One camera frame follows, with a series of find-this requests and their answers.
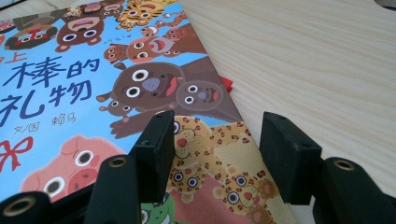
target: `red tongue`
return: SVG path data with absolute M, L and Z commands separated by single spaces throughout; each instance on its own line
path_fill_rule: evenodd
M 172 94 L 175 91 L 176 87 L 177 87 L 177 79 L 174 77 L 171 80 L 171 87 L 169 87 L 169 89 L 166 91 L 166 96 Z
M 219 99 L 219 94 L 215 92 L 215 94 L 213 94 L 213 100 L 217 101 L 218 99 Z

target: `bear nose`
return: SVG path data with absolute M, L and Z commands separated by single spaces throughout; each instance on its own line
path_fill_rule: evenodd
M 145 80 L 142 84 L 146 91 L 155 91 L 160 86 L 160 80 L 156 77 Z
M 246 199 L 250 200 L 253 195 L 250 192 L 246 192 L 244 196 Z

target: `cartoon eye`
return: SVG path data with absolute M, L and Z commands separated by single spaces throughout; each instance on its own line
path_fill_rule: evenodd
M 151 211 L 142 209 L 142 224 L 149 222 L 149 215 Z
M 198 180 L 195 177 L 190 177 L 187 184 L 190 188 L 195 188 L 198 185 Z
M 195 85 L 191 85 L 188 88 L 189 92 L 197 92 L 198 91 L 198 87 Z
M 140 89 L 138 87 L 131 87 L 128 89 L 128 91 L 126 91 L 126 95 L 129 98 L 135 98 L 139 94 L 140 94 Z
M 137 11 L 130 11 L 128 14 L 131 15 L 131 16 L 134 16 L 134 15 L 137 14 Z
M 143 47 L 145 47 L 145 44 L 144 44 L 144 43 L 135 43 L 135 44 L 134 44 L 134 48 L 135 48 L 135 49 L 141 49 L 141 48 L 143 48 Z
M 24 39 L 21 40 L 22 43 L 28 42 L 30 40 L 30 37 L 26 37 Z
M 174 122 L 174 133 L 180 132 L 180 123 L 175 121 Z
M 75 163 L 76 166 L 86 166 L 90 164 L 93 159 L 93 153 L 89 150 L 83 150 L 76 156 Z
M 149 55 L 146 52 L 141 52 L 137 55 L 137 58 L 147 58 Z
M 44 187 L 44 192 L 48 193 L 50 197 L 53 197 L 59 194 L 62 189 L 64 189 L 64 179 L 60 176 L 57 176 L 47 182 L 46 186 Z
M 143 81 L 149 76 L 149 72 L 144 69 L 139 69 L 132 74 L 133 81 Z
M 236 184 L 239 185 L 240 187 L 244 187 L 247 183 L 247 179 L 244 176 L 238 176 L 236 178 Z
M 182 173 L 175 174 L 174 179 L 175 179 L 176 182 L 182 181 L 183 180 L 183 174 Z
M 94 36 L 94 35 L 96 35 L 96 31 L 95 30 L 89 30 L 89 31 L 84 32 L 84 36 L 85 37 L 91 37 L 91 36 Z
M 239 195 L 236 192 L 231 192 L 228 194 L 227 200 L 231 204 L 236 204 L 239 202 Z
M 194 98 L 192 96 L 188 96 L 184 99 L 184 102 L 188 105 L 192 104 L 194 102 Z
M 75 35 L 75 34 L 71 34 L 71 35 L 65 35 L 64 36 L 64 38 L 63 38 L 63 41 L 72 41 L 72 40 L 74 40 L 74 39 L 76 39 L 77 38 L 77 35 Z

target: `leopard print pattern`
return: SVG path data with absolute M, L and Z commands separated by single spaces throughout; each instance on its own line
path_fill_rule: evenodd
M 215 147 L 238 141 L 241 133 L 248 133 L 243 122 L 209 128 L 199 119 L 176 116 L 173 165 L 178 169 L 201 166 L 208 175 L 223 183 L 228 175 L 225 164 L 214 153 Z
M 117 18 L 120 23 L 117 29 L 131 31 L 136 26 L 148 24 L 154 18 L 163 14 L 166 6 L 174 4 L 177 0 L 130 0 L 128 7 Z
M 192 166 L 186 169 L 173 167 L 169 175 L 170 187 L 182 193 L 184 203 L 193 200 L 193 193 L 198 191 L 205 182 L 205 171 L 200 166 Z

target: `wooden table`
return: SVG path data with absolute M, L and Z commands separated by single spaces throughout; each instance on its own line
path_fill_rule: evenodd
M 91 0 L 27 0 L 0 20 Z M 374 0 L 179 0 L 257 143 L 291 119 L 396 196 L 396 12 Z

